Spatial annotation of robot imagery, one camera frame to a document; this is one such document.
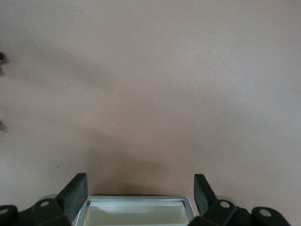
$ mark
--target black plastic part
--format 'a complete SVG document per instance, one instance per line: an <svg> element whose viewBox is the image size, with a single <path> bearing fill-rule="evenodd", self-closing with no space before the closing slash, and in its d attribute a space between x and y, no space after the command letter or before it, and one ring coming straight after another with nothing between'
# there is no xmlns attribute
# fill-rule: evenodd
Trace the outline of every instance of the black plastic part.
<svg viewBox="0 0 301 226"><path fill-rule="evenodd" d="M72 181L57 195L55 200L61 211L72 222L88 197L86 173L78 173Z"/></svg>
<svg viewBox="0 0 301 226"><path fill-rule="evenodd" d="M0 226L71 226L87 196L87 175L79 173L55 199L41 200L19 213L16 206L0 206Z"/></svg>
<svg viewBox="0 0 301 226"><path fill-rule="evenodd" d="M17 207L13 205L0 206L0 211L3 212L0 215L0 225L4 224L6 221L9 221L18 213Z"/></svg>
<svg viewBox="0 0 301 226"><path fill-rule="evenodd" d="M229 206L226 208L222 207L222 202L227 203ZM212 221L219 226L226 226L235 213L236 206L233 203L227 200L217 200L210 206L208 211L203 215L203 218Z"/></svg>
<svg viewBox="0 0 301 226"><path fill-rule="evenodd" d="M54 199L44 199L32 207L35 225L39 226L70 226L68 218L61 212Z"/></svg>
<svg viewBox="0 0 301 226"><path fill-rule="evenodd" d="M232 226L252 226L252 215L244 208L236 207L236 213L234 214L230 225Z"/></svg>
<svg viewBox="0 0 301 226"><path fill-rule="evenodd" d="M271 213L266 217L260 213L260 210L267 210ZM252 211L252 217L257 220L261 226L290 226L287 220L276 210L268 207L256 207Z"/></svg>
<svg viewBox="0 0 301 226"><path fill-rule="evenodd" d="M188 226L218 226L216 223L207 220L205 218L202 218L200 216L195 217Z"/></svg>
<svg viewBox="0 0 301 226"><path fill-rule="evenodd" d="M217 200L212 188L203 174L194 175L194 201L198 212L203 216L208 208Z"/></svg>

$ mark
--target beige wall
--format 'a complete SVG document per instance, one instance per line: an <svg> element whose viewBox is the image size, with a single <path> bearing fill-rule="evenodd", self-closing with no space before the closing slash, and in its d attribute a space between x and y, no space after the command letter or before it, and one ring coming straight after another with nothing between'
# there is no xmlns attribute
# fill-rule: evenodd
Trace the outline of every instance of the beige wall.
<svg viewBox="0 0 301 226"><path fill-rule="evenodd" d="M194 173L301 222L301 2L0 1L0 204Z"/></svg>

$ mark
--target white surface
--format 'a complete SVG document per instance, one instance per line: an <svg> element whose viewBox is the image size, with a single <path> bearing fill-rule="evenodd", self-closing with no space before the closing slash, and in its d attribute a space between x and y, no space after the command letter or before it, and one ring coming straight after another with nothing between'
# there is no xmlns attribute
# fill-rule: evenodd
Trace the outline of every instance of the white surface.
<svg viewBox="0 0 301 226"><path fill-rule="evenodd" d="M193 174L301 222L301 2L0 1L0 204Z"/></svg>
<svg viewBox="0 0 301 226"><path fill-rule="evenodd" d="M92 202L86 225L161 225L188 224L182 202Z"/></svg>

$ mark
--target screw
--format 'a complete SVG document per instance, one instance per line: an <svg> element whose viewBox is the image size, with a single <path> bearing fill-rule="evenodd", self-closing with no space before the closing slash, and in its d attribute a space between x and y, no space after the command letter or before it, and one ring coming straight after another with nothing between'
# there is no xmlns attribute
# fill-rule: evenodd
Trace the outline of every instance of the screw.
<svg viewBox="0 0 301 226"><path fill-rule="evenodd" d="M223 207L223 208L229 208L229 207L230 207L230 204L227 203L226 201L222 201L222 202L220 203L220 205L221 205L221 207Z"/></svg>
<svg viewBox="0 0 301 226"><path fill-rule="evenodd" d="M261 210L259 210L259 212L263 215L263 216L265 216L265 217L270 217L270 216L272 216L272 214L268 211L268 210L266 210L266 209L261 209Z"/></svg>

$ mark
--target metal tray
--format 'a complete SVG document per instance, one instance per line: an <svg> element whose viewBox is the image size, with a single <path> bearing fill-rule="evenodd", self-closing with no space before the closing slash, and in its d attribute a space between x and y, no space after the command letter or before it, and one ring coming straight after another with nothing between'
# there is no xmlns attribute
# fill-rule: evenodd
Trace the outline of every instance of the metal tray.
<svg viewBox="0 0 301 226"><path fill-rule="evenodd" d="M88 196L76 226L185 226L193 218L185 196Z"/></svg>

